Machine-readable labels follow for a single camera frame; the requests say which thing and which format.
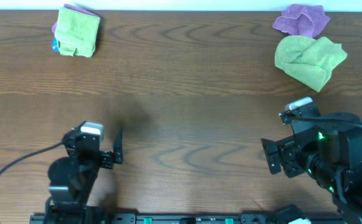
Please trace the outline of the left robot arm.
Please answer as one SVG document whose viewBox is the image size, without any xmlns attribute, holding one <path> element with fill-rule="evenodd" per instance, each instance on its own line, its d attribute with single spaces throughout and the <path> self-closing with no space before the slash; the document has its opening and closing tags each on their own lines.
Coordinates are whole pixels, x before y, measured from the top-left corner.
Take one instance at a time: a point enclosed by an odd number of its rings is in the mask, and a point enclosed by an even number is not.
<svg viewBox="0 0 362 224">
<path fill-rule="evenodd" d="M 112 216 L 99 207 L 87 205 L 100 169 L 112 169 L 123 163 L 123 131 L 119 130 L 112 151 L 101 151 L 98 134 L 75 128 L 63 136 L 67 157 L 54 161 L 48 170 L 49 202 L 44 223 L 110 223 Z"/>
</svg>

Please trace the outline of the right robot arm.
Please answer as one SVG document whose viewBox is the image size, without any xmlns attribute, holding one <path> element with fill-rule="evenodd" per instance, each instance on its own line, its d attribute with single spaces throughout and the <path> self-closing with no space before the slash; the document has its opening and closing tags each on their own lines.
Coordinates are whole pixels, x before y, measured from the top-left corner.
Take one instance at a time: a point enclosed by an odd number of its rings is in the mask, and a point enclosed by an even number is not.
<svg viewBox="0 0 362 224">
<path fill-rule="evenodd" d="M 293 134 L 261 140 L 271 174 L 306 173 L 332 195 L 345 223 L 362 223 L 362 122 L 351 113 L 321 114 L 314 106 L 279 116 Z"/>
</svg>

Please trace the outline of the light green cloth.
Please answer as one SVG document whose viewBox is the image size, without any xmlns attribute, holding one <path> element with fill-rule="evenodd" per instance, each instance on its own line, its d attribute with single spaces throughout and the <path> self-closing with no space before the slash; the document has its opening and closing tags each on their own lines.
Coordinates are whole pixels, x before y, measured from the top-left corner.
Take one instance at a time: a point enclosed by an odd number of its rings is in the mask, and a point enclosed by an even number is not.
<svg viewBox="0 0 362 224">
<path fill-rule="evenodd" d="M 97 41 L 100 17 L 61 7 L 54 36 L 61 55 L 92 57 Z"/>
</svg>

